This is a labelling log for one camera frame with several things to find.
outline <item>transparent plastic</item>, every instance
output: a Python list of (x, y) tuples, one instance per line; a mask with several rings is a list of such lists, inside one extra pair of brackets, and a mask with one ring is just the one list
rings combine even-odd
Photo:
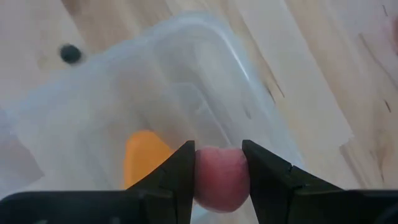
[(142, 129), (174, 149), (189, 139), (198, 147), (240, 147), (252, 139), (302, 165), (240, 44), (208, 14), (162, 22), (61, 77), (6, 109), (13, 134), (44, 175), (0, 195), (120, 189), (126, 140)]

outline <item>pink object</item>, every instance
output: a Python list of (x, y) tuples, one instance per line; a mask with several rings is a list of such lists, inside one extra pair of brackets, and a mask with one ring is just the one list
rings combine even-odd
[(196, 152), (195, 200), (214, 212), (233, 212), (250, 192), (248, 163), (241, 149), (205, 147)]

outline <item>black dot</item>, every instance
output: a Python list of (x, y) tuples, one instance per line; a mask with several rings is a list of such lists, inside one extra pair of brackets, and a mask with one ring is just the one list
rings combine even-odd
[(81, 51), (72, 44), (65, 44), (60, 48), (62, 60), (68, 64), (74, 64), (81, 59)]

